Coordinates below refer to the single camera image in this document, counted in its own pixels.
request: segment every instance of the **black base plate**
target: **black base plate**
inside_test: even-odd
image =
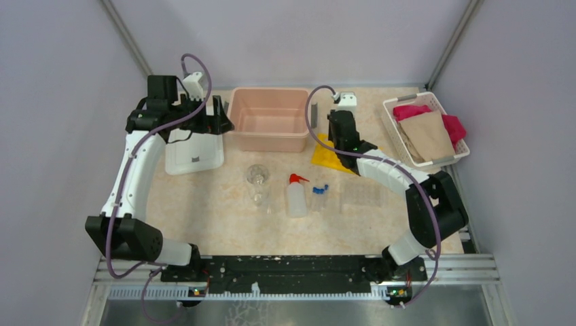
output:
[[[202,262],[210,275],[209,291],[214,294],[251,293],[256,282],[264,294],[369,293],[370,277],[362,269],[381,259],[362,255],[211,256]],[[410,263],[412,281],[427,280],[421,266],[421,258]],[[204,282],[206,278],[186,267],[162,272],[163,282]]]

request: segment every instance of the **white wall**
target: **white wall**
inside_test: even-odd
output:
[[[222,88],[424,84],[468,0],[114,3],[155,73],[194,51]]]
[[[97,1],[3,1],[2,325],[79,323],[99,257],[84,222],[111,190],[143,96]]]
[[[435,91],[468,129],[458,171],[519,325],[576,319],[575,16],[574,1],[485,1]]]

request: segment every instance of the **beige cloth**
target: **beige cloth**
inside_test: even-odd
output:
[[[427,162],[456,155],[440,111],[409,117],[400,121],[400,127],[400,135],[415,161]]]

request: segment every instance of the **yellow cloth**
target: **yellow cloth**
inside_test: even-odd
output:
[[[318,134],[318,139],[322,141],[322,143],[334,147],[334,144],[328,140],[327,134]],[[342,166],[338,156],[333,151],[330,151],[320,144],[316,144],[316,148],[314,149],[314,154],[312,155],[312,164],[316,164],[319,166],[326,166],[327,168],[333,168],[334,170],[346,172],[346,173],[354,173],[349,169]]]

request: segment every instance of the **white plastic bottle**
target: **white plastic bottle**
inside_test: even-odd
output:
[[[308,181],[305,178],[292,173],[290,175],[290,184],[286,189],[288,197],[288,215],[291,217],[302,217],[308,214],[306,208],[306,193],[300,180]]]

